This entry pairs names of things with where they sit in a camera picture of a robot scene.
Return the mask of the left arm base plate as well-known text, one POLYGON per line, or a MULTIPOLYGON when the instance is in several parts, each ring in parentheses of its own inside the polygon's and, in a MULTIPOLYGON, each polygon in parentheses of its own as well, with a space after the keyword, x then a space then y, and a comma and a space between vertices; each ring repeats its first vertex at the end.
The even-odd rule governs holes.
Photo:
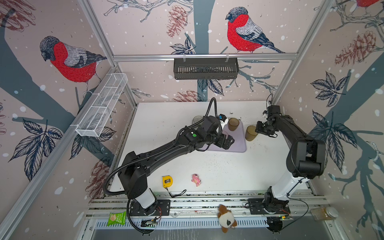
POLYGON ((131 200, 127 211, 130 216, 134 217, 168 216, 170 214, 170 207, 170 200, 157 200, 148 209, 142 208, 138 201, 131 200))

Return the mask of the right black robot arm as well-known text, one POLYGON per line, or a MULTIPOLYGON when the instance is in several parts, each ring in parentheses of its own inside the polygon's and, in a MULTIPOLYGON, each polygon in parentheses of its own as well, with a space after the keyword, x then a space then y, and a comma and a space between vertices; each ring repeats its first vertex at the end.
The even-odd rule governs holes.
POLYGON ((275 213, 288 206, 290 196, 309 180, 321 176, 326 167, 326 144, 306 134, 277 105, 268 105, 265 122, 258 121, 256 133, 275 138, 281 132, 289 147, 287 171, 265 192, 264 209, 275 213))

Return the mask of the bright green plastic cup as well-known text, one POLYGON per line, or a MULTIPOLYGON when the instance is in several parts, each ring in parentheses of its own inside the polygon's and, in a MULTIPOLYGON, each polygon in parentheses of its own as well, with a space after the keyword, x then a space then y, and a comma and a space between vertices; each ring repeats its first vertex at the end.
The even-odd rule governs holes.
POLYGON ((192 120, 192 124, 195 124, 199 121, 201 121, 204 117, 203 116, 195 116, 192 120))

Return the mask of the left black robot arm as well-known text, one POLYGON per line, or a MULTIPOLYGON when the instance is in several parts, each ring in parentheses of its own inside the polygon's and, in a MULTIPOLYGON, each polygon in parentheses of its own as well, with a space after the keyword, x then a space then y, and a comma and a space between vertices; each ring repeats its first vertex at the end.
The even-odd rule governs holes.
POLYGON ((180 129, 169 143, 139 155, 128 153, 122 165, 105 178, 104 193, 108 196, 126 195, 128 204, 138 203, 145 216, 163 214, 165 211, 148 186, 147 177, 171 160, 194 151, 205 152, 211 145, 229 149, 235 140, 223 134, 228 122, 223 114, 211 116, 206 113, 200 121, 180 129))

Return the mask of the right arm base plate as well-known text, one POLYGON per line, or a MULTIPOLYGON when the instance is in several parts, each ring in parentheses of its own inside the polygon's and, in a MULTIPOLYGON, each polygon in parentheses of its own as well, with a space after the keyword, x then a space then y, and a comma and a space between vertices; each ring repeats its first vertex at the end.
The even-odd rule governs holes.
POLYGON ((252 215, 290 215, 291 210, 288 206, 289 201, 282 201, 275 198, 265 199, 248 199, 247 206, 252 215))

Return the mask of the brown textured cup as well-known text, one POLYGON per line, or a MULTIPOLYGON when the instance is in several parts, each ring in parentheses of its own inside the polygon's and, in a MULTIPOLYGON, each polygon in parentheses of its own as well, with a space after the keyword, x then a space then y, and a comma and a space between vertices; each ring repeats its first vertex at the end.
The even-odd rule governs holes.
POLYGON ((234 132, 240 125, 240 121, 236 118, 230 118, 228 125, 229 130, 234 132))
POLYGON ((256 126, 248 126, 245 134, 245 139, 249 142, 253 141, 258 135, 256 126))

